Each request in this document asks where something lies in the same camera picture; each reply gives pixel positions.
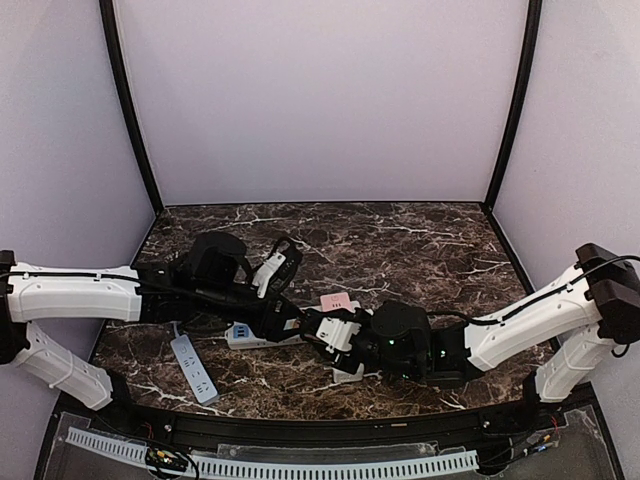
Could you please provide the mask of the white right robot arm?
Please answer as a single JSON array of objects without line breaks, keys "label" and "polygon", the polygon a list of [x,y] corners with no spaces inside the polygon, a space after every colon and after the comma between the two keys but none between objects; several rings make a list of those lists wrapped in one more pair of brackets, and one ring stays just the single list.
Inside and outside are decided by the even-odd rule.
[{"label": "white right robot arm", "polygon": [[638,256],[615,255],[593,243],[576,255],[576,263],[554,281],[489,315],[457,313],[458,323],[434,328],[430,321],[437,312],[398,301],[373,312],[308,309],[300,336],[348,374],[365,367],[458,388],[564,335],[559,350],[523,386],[534,404],[560,403],[617,347],[639,339]]}]

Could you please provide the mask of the pink cube socket adapter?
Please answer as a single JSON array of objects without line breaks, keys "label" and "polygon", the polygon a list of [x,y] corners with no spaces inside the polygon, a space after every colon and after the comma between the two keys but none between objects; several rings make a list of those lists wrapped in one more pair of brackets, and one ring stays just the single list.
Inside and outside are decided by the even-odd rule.
[{"label": "pink cube socket adapter", "polygon": [[323,295],[320,297],[320,305],[323,313],[340,309],[354,311],[347,292]]}]

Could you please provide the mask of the white multicolour power strip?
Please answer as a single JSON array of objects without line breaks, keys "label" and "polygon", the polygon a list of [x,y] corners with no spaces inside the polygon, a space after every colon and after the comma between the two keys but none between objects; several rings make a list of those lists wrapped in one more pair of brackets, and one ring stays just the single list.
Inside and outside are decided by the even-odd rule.
[{"label": "white multicolour power strip", "polygon": [[[354,310],[356,308],[360,308],[361,304],[359,301],[351,301]],[[314,305],[310,307],[313,310],[321,311],[321,305]],[[302,307],[302,311],[306,311],[310,309],[309,307]],[[233,325],[228,328],[224,337],[227,341],[228,347],[231,350],[248,350],[248,349],[259,349],[259,348],[270,348],[270,347],[280,347],[280,346],[289,346],[301,344],[303,340],[298,336],[294,338],[290,338],[288,340],[284,340],[281,342],[269,342],[263,338],[258,338],[254,335],[253,331],[247,324],[234,322]]]}]

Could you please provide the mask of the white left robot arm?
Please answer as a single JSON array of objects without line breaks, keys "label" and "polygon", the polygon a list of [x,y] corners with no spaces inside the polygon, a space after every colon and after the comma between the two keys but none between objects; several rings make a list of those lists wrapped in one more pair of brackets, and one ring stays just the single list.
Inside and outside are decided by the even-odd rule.
[{"label": "white left robot arm", "polygon": [[250,326],[272,342],[288,338],[286,323],[300,309],[283,292],[302,261],[287,236],[252,266],[238,237],[208,232],[168,263],[86,271],[38,267],[1,253],[1,362],[22,368],[49,388],[100,411],[130,399],[125,379],[93,366],[52,340],[45,319],[99,319],[189,325],[212,316]]}]

